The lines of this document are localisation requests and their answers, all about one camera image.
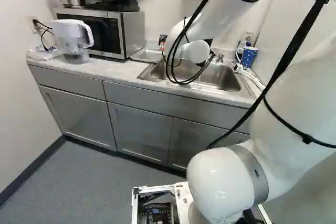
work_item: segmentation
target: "cabinet door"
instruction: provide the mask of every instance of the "cabinet door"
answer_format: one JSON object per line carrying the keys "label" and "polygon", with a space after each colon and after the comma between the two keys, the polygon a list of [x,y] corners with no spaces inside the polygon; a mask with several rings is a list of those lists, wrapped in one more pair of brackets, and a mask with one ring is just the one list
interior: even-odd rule
{"label": "cabinet door", "polygon": [[166,165],[173,119],[114,103],[108,105],[118,150]]}
{"label": "cabinet door", "polygon": [[[226,132],[217,127],[174,119],[168,165],[185,170],[193,156],[204,151],[209,143]],[[248,139],[249,135],[235,132],[218,143],[217,147],[238,144]]]}
{"label": "cabinet door", "polygon": [[106,102],[39,87],[63,133],[116,150]]}

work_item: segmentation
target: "floor baseboard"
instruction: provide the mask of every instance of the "floor baseboard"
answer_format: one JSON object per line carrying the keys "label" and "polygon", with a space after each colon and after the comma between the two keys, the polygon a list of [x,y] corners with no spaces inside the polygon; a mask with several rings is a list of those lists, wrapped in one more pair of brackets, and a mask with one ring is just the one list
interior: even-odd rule
{"label": "floor baseboard", "polygon": [[138,157],[134,157],[134,156],[131,156],[131,155],[128,155],[128,154],[125,154],[125,153],[111,151],[111,150],[108,150],[106,148],[99,147],[99,146],[96,146],[94,144],[90,144],[90,143],[75,139],[71,136],[66,136],[66,138],[67,138],[68,141],[79,144],[79,145],[84,146],[86,148],[90,148],[92,150],[102,152],[102,153],[105,153],[105,154],[113,156],[113,157],[120,157],[120,158],[129,160],[129,161],[132,161],[132,162],[144,165],[144,166],[148,166],[150,168],[161,170],[165,173],[169,173],[169,174],[181,177],[181,178],[186,178],[186,172],[183,172],[181,170],[177,170],[177,169],[173,169],[173,168],[170,168],[170,167],[167,167],[167,166],[164,166],[164,165],[153,163],[153,162],[150,162],[150,161],[138,158]]}
{"label": "floor baseboard", "polygon": [[17,178],[0,193],[0,209],[2,205],[30,178],[65,142],[62,135],[39,155]]}

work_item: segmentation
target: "gray carpet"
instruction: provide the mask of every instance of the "gray carpet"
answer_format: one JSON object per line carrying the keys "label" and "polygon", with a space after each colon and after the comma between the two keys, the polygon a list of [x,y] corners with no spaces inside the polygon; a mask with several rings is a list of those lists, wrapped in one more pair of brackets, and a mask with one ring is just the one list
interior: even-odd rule
{"label": "gray carpet", "polygon": [[1,224],[129,224],[135,186],[180,177],[67,142],[0,210]]}

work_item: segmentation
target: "microwave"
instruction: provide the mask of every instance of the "microwave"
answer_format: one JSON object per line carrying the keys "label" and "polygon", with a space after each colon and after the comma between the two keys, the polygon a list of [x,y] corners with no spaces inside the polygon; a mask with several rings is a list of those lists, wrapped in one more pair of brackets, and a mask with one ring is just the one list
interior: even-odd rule
{"label": "microwave", "polygon": [[89,54],[126,60],[145,47],[144,12],[111,12],[85,8],[55,8],[57,19],[77,19],[89,25],[94,45]]}

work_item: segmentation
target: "blue cup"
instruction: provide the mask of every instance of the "blue cup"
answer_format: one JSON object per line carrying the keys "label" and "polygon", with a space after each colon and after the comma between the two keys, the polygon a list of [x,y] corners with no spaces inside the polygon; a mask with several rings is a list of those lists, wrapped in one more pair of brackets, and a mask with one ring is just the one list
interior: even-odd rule
{"label": "blue cup", "polygon": [[250,68],[257,54],[258,48],[244,47],[244,52],[240,64],[242,64],[244,68]]}

